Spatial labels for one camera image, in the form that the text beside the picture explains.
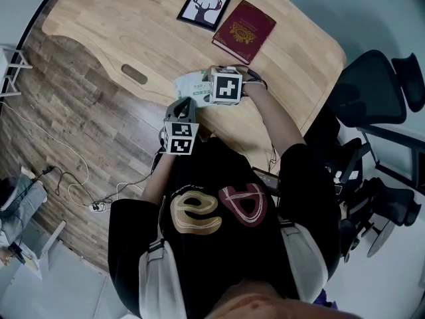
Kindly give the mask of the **black mesh office chair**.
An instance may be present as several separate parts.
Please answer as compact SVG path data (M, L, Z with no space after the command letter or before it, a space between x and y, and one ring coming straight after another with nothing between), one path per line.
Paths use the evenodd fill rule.
M345 68L327 104L349 128L401 124L407 109L425 107L425 80L415 54L391 60L378 50L367 51Z

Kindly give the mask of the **black box device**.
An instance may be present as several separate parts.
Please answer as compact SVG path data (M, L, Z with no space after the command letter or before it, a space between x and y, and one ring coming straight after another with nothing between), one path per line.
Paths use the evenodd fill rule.
M271 192L279 192L279 177L277 175L258 169L257 167L253 167L252 170L263 181L263 183Z

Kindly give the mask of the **white wooden chair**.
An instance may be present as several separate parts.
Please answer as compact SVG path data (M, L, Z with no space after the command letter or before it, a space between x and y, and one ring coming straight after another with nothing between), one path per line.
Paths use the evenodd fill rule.
M0 79L5 91L0 88L0 98L20 96L21 91L16 86L16 80L21 70L32 69L23 51L0 45Z

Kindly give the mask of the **grey round stand base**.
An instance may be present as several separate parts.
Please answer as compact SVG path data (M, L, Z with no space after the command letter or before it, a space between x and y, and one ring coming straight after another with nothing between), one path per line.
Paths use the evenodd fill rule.
M378 229L374 225L371 227L371 229L377 234L377 237L367 253L367 258L373 257L383 247L395 227L396 225L392 221L387 221L382 229Z

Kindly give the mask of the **person's right forearm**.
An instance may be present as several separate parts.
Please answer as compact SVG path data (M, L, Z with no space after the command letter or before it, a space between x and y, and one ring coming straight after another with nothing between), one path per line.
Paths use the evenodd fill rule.
M280 157L292 147L296 147L299 153L307 153L306 143L296 123L262 83L246 82L243 91L259 111L271 143Z

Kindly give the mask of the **maroon hardcover book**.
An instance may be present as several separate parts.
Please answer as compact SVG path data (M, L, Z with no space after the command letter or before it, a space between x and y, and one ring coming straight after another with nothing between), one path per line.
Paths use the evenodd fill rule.
M276 26L276 21L242 0L212 38L212 44L248 65Z

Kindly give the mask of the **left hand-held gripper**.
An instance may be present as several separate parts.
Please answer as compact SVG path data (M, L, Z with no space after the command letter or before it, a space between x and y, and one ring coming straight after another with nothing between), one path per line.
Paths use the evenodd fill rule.
M191 155L199 130L195 116L196 102L191 97L180 98L167 107L166 122L159 135L165 153Z

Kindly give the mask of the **white lidded wet wipe pack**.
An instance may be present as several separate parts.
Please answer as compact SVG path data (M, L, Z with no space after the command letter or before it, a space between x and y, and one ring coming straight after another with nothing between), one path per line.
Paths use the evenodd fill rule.
M184 74L173 81L174 93L177 99L191 97L197 108L207 107L210 102L211 83L203 81L206 71Z

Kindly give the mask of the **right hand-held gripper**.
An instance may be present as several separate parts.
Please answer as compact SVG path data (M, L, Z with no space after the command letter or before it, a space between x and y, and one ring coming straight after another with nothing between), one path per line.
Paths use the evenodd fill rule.
M209 83L209 94L204 101L209 104L237 105L242 97L242 72L248 72L244 65L211 66L203 76Z

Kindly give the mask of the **person's black printed shirt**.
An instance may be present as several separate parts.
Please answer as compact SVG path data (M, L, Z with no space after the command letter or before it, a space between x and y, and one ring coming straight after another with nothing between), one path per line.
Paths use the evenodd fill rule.
M283 220L306 228L329 274L341 256L339 206L332 178L307 147L280 160L275 203L248 160L218 138L197 141L175 159L163 206L136 199L112 203L108 237L111 279L123 304L139 312L139 260L159 233L173 251L188 319L203 319L232 285L245 278L297 299L281 233Z

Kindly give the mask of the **person's left forearm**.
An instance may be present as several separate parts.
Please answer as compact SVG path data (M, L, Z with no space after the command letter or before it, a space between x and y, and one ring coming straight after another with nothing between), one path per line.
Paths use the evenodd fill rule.
M158 207L162 205L175 158L176 156L169 154L161 156L141 194L142 201L150 202Z

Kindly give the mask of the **black phone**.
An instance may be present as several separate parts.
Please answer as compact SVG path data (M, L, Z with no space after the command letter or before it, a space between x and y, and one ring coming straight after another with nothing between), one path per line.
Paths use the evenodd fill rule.
M9 247L8 250L11 252L13 257L16 257L17 260L21 263L21 264L25 264L25 259L24 256L22 254L22 249L20 248L20 246L18 246L16 243L12 243Z

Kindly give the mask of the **white table with dark frame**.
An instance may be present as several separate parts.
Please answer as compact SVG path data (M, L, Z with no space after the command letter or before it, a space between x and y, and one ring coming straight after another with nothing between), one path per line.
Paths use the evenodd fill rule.
M378 170L413 188L425 188L425 139L373 125L357 130L371 145Z

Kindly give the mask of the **white furniture leg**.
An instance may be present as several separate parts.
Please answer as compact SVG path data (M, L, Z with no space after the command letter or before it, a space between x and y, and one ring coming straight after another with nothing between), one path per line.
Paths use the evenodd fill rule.
M58 236L61 234L61 232L65 228L65 226L66 226L66 221L61 221L59 226L55 229L53 234L49 237L47 242L44 244L44 246L41 250L40 258L43 258L45 255L47 255L49 249L52 247L53 243L56 241Z

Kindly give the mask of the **black deer picture frame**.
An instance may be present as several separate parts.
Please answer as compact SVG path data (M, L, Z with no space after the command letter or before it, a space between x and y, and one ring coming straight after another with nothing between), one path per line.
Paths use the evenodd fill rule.
M186 0L177 20L215 32L231 0Z

